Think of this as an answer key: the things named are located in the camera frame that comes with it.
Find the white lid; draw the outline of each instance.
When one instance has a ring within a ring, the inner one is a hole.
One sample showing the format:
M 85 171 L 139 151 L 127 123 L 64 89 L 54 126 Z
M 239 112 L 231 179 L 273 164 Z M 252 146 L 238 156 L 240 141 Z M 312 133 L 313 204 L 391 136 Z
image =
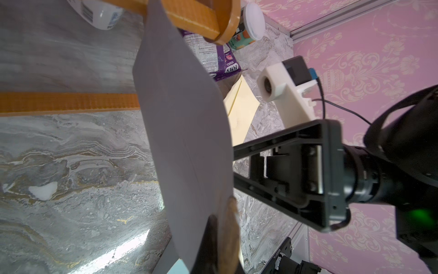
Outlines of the white lid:
M 265 34 L 265 17 L 261 8 L 256 3 L 250 3 L 244 8 L 244 24 L 249 36 L 260 40 Z

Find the yellow envelope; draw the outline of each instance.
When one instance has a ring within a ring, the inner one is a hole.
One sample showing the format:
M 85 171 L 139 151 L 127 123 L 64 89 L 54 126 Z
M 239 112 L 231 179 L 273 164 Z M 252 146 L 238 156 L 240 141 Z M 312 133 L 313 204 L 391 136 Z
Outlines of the yellow envelope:
M 250 87 L 241 76 L 223 101 L 228 115 L 233 146 L 242 144 L 259 106 Z

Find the purple package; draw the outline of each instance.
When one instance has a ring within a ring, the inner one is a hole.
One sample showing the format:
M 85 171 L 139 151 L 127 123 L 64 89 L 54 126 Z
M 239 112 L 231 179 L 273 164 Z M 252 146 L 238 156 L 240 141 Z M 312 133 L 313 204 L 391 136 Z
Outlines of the purple package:
M 241 71 L 233 52 L 227 44 L 219 46 L 208 43 L 199 34 L 185 30 L 180 31 L 186 44 L 214 80 L 223 80 Z

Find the screw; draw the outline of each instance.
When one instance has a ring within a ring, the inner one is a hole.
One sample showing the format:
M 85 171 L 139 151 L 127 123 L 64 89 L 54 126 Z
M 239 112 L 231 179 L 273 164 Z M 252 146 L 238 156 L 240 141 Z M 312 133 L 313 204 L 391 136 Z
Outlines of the screw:
M 311 146 L 309 149 L 309 156 L 313 156 L 315 155 L 315 153 L 316 153 L 315 148 Z
M 309 181 L 310 191 L 315 192 L 317 190 L 316 183 L 314 181 Z

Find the white stain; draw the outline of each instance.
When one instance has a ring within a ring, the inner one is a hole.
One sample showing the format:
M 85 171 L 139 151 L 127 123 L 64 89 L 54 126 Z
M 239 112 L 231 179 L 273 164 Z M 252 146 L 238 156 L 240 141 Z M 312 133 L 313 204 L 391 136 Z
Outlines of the white stain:
M 53 181 L 43 186 L 29 186 L 29 191 L 32 195 L 42 201 L 47 201 L 52 198 L 58 189 L 58 182 Z
M 3 184 L 3 192 L 10 192 L 9 190 L 15 185 L 15 182 L 13 182 L 11 185 Z
M 89 262 L 88 264 L 81 266 L 77 270 L 70 272 L 69 274 L 93 274 L 106 266 L 115 263 L 121 258 L 125 257 L 129 252 L 143 245 L 149 234 L 149 229 L 139 236 L 132 238 L 131 240 L 124 242 L 120 246 L 108 251 L 99 258 Z

